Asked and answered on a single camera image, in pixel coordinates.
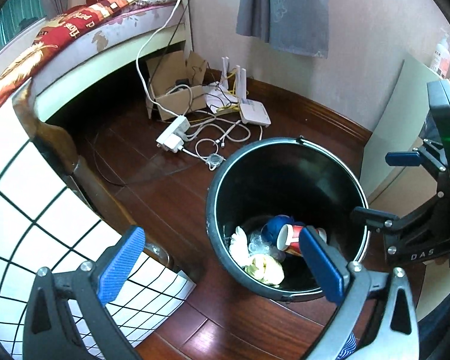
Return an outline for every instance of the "paper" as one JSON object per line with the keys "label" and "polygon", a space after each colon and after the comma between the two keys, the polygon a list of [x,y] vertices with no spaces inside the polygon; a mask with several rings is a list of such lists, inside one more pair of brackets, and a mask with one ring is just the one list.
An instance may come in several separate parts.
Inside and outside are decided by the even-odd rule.
{"label": "paper", "polygon": [[221,85],[220,88],[218,88],[216,85],[204,86],[203,90],[205,91],[205,102],[214,114],[233,112],[233,109],[222,108],[239,103],[238,98],[231,95]]}

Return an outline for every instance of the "trash bin rim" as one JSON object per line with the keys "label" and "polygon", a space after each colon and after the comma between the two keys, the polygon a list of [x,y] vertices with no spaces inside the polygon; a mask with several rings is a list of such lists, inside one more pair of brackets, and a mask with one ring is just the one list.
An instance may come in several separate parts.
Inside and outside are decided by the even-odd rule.
{"label": "trash bin rim", "polygon": [[[232,258],[229,258],[229,259],[226,259],[225,261],[223,261],[223,259],[221,259],[221,256],[218,255],[218,249],[220,247],[222,247],[226,251],[226,254],[228,254],[228,256],[230,257],[230,253],[228,252],[228,248],[224,244],[224,241],[223,241],[222,237],[220,236],[219,230],[217,228],[218,224],[216,222],[216,210],[217,210],[216,196],[217,196],[218,191],[220,190],[222,181],[225,179],[225,176],[227,175],[228,171],[233,167],[233,165],[236,164],[242,157],[244,157],[245,155],[248,155],[252,151],[258,150],[264,146],[269,146],[269,145],[274,145],[274,144],[284,144],[284,143],[306,146],[306,147],[308,147],[310,149],[314,149],[314,150],[318,151],[319,153],[321,153],[322,155],[325,155],[325,156],[329,157],[330,159],[334,160],[339,166],[341,166],[341,168],[354,181],[355,187],[360,195],[360,199],[362,200],[363,207],[368,208],[368,203],[367,203],[367,199],[365,196],[365,192],[363,192],[363,189],[360,186],[358,179],[355,177],[353,172],[348,168],[348,166],[345,165],[345,163],[342,160],[340,160],[336,155],[334,155],[327,149],[325,149],[313,142],[310,142],[306,139],[303,139],[301,137],[297,138],[297,139],[285,138],[285,137],[283,137],[283,138],[268,138],[268,139],[259,140],[254,143],[250,143],[250,144],[238,149],[225,162],[223,162],[221,164],[221,166],[218,168],[218,171],[215,174],[215,176],[210,184],[208,195],[207,195],[206,227],[207,227],[207,235],[210,239],[210,242],[214,248],[215,253],[217,254],[217,257],[220,260],[220,263],[222,265],[224,265],[227,270],[233,270],[235,273],[237,273],[237,274],[233,274],[231,271],[229,272],[237,281],[239,281],[243,286],[247,287],[248,286],[247,281],[249,282],[248,279],[251,279],[261,289],[261,291],[259,291],[260,295],[270,298],[270,299],[274,299],[274,300],[285,300],[286,299],[286,300],[291,301],[293,298],[303,297],[303,296],[319,297],[322,294],[322,290],[319,287],[316,287],[316,288],[311,288],[311,289],[305,290],[305,291],[287,291],[287,290],[283,290],[280,288],[274,288],[274,287],[268,286],[266,284],[263,284],[263,283],[259,282],[258,280],[255,280],[251,276],[242,275],[241,273],[244,272],[243,269],[240,268],[239,265]],[[209,212],[209,207],[211,204],[213,204],[213,209],[211,210],[211,212]],[[366,236],[363,238],[360,248],[358,250],[358,253],[354,258],[354,261],[358,261],[359,263],[365,257],[365,253],[368,249],[368,244],[370,242],[370,236],[371,236],[370,232],[368,231],[366,226],[364,226],[364,232],[365,232]],[[277,295],[276,295],[277,291],[279,291],[282,294],[281,298],[277,298]]]}

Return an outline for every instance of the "router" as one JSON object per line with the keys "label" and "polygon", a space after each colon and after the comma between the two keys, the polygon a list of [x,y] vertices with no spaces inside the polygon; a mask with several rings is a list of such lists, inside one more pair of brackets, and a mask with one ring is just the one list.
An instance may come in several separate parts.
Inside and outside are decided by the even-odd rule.
{"label": "router", "polygon": [[220,84],[228,91],[228,57],[222,57],[222,76],[220,77]]}
{"label": "router", "polygon": [[247,99],[247,71],[238,65],[235,73],[235,94],[238,97],[240,117],[244,124],[251,123],[265,127],[271,125],[265,106],[258,101]]}

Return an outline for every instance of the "plastic bag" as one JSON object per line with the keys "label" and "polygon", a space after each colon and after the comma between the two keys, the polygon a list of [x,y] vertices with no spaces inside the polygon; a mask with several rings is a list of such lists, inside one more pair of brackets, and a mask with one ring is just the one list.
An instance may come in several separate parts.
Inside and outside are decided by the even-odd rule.
{"label": "plastic bag", "polygon": [[271,286],[279,285],[285,277],[282,265],[266,254],[250,257],[250,265],[245,267],[245,272],[255,280]]}
{"label": "plastic bag", "polygon": [[285,252],[277,249],[275,245],[266,241],[260,230],[255,230],[250,234],[250,242],[248,243],[248,251],[250,256],[255,254],[265,254],[271,256],[279,262],[285,260]]}

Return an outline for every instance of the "black trash can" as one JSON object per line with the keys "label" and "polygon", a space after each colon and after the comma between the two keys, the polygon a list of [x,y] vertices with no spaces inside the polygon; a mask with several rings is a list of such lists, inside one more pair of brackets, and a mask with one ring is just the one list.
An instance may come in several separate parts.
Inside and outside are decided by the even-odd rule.
{"label": "black trash can", "polygon": [[370,233],[350,221],[357,206],[368,207],[365,194],[332,153],[302,138],[264,139],[238,150],[217,169],[207,197],[207,234],[220,263],[241,285],[269,299],[303,302],[322,296],[303,258],[286,258],[285,279],[268,286],[230,257],[231,235],[237,226],[249,234],[285,214],[324,228],[329,245],[348,261],[361,261]]}

